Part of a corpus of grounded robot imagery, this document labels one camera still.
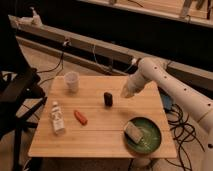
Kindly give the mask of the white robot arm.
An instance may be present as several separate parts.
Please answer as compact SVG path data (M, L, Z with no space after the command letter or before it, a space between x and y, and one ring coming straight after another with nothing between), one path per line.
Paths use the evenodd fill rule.
M170 75L166 65L166 60L153 57L140 59L136 72L128 76L121 96L133 97L147 83L154 81L208 133L201 171L210 171L213 169L213 100Z

